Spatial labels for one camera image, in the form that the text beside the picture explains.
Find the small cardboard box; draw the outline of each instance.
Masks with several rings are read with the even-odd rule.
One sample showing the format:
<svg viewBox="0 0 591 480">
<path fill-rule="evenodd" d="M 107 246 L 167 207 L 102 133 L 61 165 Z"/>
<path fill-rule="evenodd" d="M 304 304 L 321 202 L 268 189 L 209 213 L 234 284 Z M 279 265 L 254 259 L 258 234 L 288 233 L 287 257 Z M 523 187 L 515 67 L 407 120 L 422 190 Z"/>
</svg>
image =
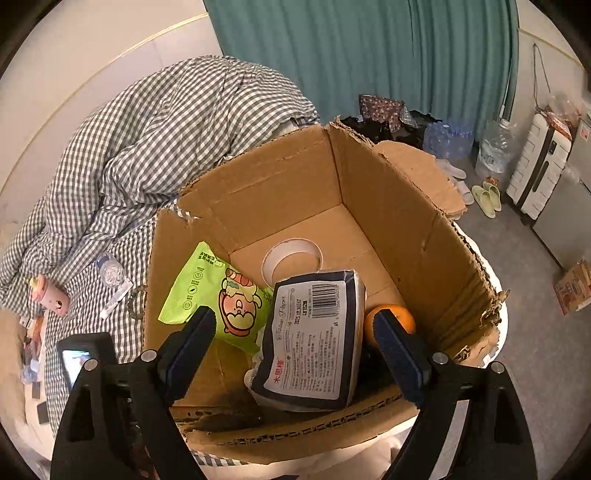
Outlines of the small cardboard box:
<svg viewBox="0 0 591 480">
<path fill-rule="evenodd" d="M 591 271 L 585 259 L 578 262 L 556 285 L 554 292 L 562 315 L 578 312 L 591 303 Z"/>
</svg>

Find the pink thermos bottle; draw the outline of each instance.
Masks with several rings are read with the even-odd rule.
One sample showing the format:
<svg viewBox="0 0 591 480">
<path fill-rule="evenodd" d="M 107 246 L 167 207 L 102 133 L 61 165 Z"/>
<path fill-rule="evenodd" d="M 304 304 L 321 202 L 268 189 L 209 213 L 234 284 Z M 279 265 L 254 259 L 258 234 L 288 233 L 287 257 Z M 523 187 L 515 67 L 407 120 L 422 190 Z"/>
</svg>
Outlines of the pink thermos bottle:
<svg viewBox="0 0 591 480">
<path fill-rule="evenodd" d="M 70 299 L 61 290 L 55 288 L 43 275 L 29 280 L 31 286 L 31 299 L 38 301 L 46 309 L 51 310 L 59 317 L 68 313 Z"/>
</svg>

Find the metal screw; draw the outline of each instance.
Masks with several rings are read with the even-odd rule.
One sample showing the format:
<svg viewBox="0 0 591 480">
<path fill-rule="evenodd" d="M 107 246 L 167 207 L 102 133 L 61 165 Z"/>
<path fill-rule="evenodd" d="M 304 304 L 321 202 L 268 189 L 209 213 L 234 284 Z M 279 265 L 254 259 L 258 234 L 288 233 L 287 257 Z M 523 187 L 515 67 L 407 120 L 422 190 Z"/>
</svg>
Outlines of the metal screw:
<svg viewBox="0 0 591 480">
<path fill-rule="evenodd" d="M 491 365 L 491 370 L 496 374 L 501 374 L 505 371 L 505 365 L 500 362 L 493 362 Z"/>
<path fill-rule="evenodd" d="M 84 362 L 84 370 L 88 370 L 90 372 L 94 370 L 98 365 L 99 363 L 94 358 L 91 358 Z"/>
<path fill-rule="evenodd" d="M 156 350 L 146 350 L 145 352 L 142 353 L 141 355 L 141 359 L 144 362 L 151 362 L 152 360 L 154 360 L 156 357 L 158 356 L 158 353 L 156 353 Z"/>
<path fill-rule="evenodd" d="M 449 358 L 445 353 L 437 352 L 433 354 L 433 361 L 439 365 L 445 365 Z"/>
</svg>

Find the large plastic water jug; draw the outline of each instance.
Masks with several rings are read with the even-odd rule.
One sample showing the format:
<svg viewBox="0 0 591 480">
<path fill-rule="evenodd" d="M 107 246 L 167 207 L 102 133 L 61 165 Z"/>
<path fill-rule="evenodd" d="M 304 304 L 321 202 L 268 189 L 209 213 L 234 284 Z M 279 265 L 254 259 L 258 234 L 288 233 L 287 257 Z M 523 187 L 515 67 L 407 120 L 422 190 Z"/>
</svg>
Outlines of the large plastic water jug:
<svg viewBox="0 0 591 480">
<path fill-rule="evenodd" d="M 498 122 L 489 120 L 476 160 L 476 175 L 485 179 L 499 177 L 515 155 L 515 125 L 505 119 Z"/>
</svg>

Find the white slipper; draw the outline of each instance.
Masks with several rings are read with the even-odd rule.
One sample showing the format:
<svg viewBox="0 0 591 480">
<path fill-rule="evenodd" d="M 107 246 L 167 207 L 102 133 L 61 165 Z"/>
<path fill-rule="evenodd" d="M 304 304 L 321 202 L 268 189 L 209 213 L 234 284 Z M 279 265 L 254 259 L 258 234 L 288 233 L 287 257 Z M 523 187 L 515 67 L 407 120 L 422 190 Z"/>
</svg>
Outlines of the white slipper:
<svg viewBox="0 0 591 480">
<path fill-rule="evenodd" d="M 435 165 L 445 175 L 455 177 L 460 180 L 464 180 L 466 178 L 466 172 L 463 171 L 461 168 L 454 167 L 451 163 L 449 163 L 449 160 L 447 160 L 446 158 L 436 158 Z"/>
<path fill-rule="evenodd" d="M 457 188 L 457 191 L 462 195 L 462 200 L 464 201 L 464 205 L 472 205 L 474 203 L 474 195 L 466 185 L 465 181 L 458 181 L 453 177 L 448 177 L 449 180 L 454 184 Z"/>
</svg>

